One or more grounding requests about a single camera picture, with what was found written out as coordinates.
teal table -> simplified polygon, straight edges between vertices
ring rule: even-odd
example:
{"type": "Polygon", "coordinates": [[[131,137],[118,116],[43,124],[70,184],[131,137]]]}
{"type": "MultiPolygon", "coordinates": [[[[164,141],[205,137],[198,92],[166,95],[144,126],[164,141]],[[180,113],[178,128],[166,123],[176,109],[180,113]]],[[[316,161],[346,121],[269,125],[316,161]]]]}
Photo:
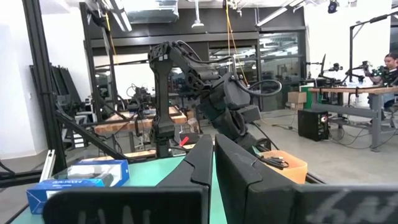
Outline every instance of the teal table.
{"type": "MultiPolygon", "coordinates": [[[[153,187],[180,164],[184,157],[157,159],[150,162],[131,164],[130,179],[126,187],[153,187]]],[[[26,208],[13,222],[13,224],[44,223],[41,215],[32,215],[29,207],[26,208]]],[[[216,175],[216,164],[213,161],[213,181],[211,184],[210,223],[226,224],[223,202],[216,175]]]]}

black box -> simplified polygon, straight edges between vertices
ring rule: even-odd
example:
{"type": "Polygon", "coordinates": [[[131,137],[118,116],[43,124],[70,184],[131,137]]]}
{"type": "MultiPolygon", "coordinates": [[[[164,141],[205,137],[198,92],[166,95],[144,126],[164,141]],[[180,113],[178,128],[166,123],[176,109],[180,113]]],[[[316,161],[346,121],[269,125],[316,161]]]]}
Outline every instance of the black box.
{"type": "Polygon", "coordinates": [[[298,135],[314,141],[329,139],[329,122],[327,111],[299,110],[298,135]]]}

yellow cord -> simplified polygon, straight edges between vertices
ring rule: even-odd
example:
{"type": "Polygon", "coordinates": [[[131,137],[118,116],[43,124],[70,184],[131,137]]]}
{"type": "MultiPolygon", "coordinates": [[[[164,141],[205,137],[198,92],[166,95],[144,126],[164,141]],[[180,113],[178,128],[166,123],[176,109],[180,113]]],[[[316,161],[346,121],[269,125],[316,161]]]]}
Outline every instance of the yellow cord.
{"type": "Polygon", "coordinates": [[[116,49],[114,48],[114,44],[113,44],[113,38],[112,38],[112,34],[111,34],[111,26],[109,24],[108,13],[105,14],[105,18],[106,18],[106,24],[108,25],[109,36],[111,37],[111,45],[112,45],[112,48],[113,48],[114,59],[116,61],[116,65],[119,65],[118,56],[116,55],[116,49]]]}
{"type": "MultiPolygon", "coordinates": [[[[228,6],[226,7],[226,21],[227,21],[227,30],[228,30],[228,53],[229,53],[229,31],[231,31],[231,37],[232,37],[232,41],[233,41],[233,44],[234,44],[235,53],[237,54],[238,51],[236,50],[234,34],[232,33],[232,26],[231,26],[231,23],[229,21],[228,6]]],[[[239,60],[239,57],[237,57],[237,59],[238,59],[238,63],[239,63],[239,68],[241,69],[242,74],[243,74],[244,82],[246,83],[246,85],[249,85],[248,81],[246,80],[246,76],[245,76],[243,68],[241,66],[241,61],[239,60]]]]}

blue box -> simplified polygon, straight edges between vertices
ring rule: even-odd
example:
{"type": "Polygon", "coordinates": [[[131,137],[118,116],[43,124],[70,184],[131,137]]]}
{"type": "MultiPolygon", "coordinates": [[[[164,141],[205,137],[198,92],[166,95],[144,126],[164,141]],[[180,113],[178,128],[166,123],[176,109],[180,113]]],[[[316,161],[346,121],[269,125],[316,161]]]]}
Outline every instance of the blue box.
{"type": "Polygon", "coordinates": [[[55,193],[74,187],[120,187],[130,178],[127,160],[81,161],[26,191],[30,212],[41,214],[55,193]]]}

table surface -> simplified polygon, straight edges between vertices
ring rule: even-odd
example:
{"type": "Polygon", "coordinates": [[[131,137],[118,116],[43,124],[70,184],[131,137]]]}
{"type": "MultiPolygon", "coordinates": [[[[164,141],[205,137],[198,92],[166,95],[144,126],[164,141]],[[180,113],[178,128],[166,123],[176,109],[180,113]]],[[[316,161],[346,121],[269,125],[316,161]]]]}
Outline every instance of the table surface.
{"type": "MultiPolygon", "coordinates": [[[[350,87],[350,86],[339,86],[339,87],[332,87],[332,88],[311,88],[309,89],[310,92],[319,92],[322,91],[323,93],[356,93],[357,89],[350,87]]],[[[384,93],[398,93],[398,86],[394,87],[380,87],[380,88],[358,88],[358,93],[372,93],[372,94],[384,94],[384,93]]]]}
{"type": "MultiPolygon", "coordinates": [[[[178,112],[179,111],[178,111],[178,109],[176,109],[176,107],[174,107],[174,106],[169,107],[169,114],[176,114],[178,112]]],[[[123,114],[127,118],[130,118],[133,115],[133,113],[130,113],[130,112],[122,112],[121,114],[123,114]]],[[[121,119],[122,118],[119,115],[115,114],[112,117],[108,118],[107,121],[117,121],[117,120],[121,120],[121,119]]],[[[173,120],[173,122],[175,124],[185,124],[187,122],[187,117],[183,113],[181,113],[181,115],[178,115],[178,116],[171,116],[171,119],[173,120]]],[[[139,129],[151,128],[152,127],[152,118],[139,120],[137,122],[137,125],[138,125],[139,129]]],[[[133,130],[135,130],[135,128],[136,128],[136,124],[134,123],[134,120],[133,120],[133,121],[128,121],[128,122],[116,123],[116,124],[97,125],[94,128],[94,132],[96,134],[112,134],[119,130],[133,131],[133,130]]]]}
{"type": "MultiPolygon", "coordinates": [[[[142,162],[129,165],[130,179],[125,187],[152,187],[157,185],[164,177],[172,172],[184,157],[157,159],[150,162],[142,162]]],[[[29,207],[26,208],[13,222],[13,224],[44,223],[41,215],[32,215],[29,207]]],[[[223,202],[216,175],[215,160],[213,160],[213,180],[211,185],[210,223],[226,224],[223,202]]]]}

